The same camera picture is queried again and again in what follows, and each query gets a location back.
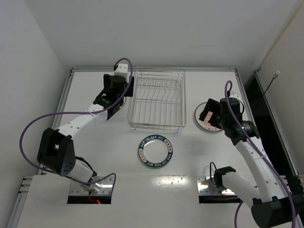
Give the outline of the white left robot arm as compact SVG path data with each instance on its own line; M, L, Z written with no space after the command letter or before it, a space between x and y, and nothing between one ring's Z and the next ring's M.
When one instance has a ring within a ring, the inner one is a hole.
M47 128L41 138L37 161L57 175L88 185L96 173L77 161L74 143L77 137L115 115L125 97L133 96L134 77L104 75L104 88L85 112L57 129Z

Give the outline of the orange sunburst plate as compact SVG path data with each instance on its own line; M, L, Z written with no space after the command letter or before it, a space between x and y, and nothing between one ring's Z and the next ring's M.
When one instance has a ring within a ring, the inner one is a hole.
M212 116L212 112L208 112L206 117L204 118L204 120L200 120L200 118L199 118L200 114L204 110L206 104L207 104L206 102L203 102L196 107L195 112L194 112L195 121L196 121L197 125L200 128L202 128L203 130L205 130L209 133L219 133L222 131L222 129L214 127L209 123L209 120Z

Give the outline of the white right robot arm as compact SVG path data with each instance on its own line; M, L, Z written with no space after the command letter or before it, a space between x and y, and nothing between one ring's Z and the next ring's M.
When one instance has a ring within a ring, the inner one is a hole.
M251 210L252 217L260 228L272 228L291 222L304 208L301 193L292 194L272 166L257 128L251 121L244 121L240 102L234 97L220 101L208 99L199 120L208 120L211 126L222 129L246 161L256 186L243 179L231 166L215 169L212 185L218 190L230 189Z

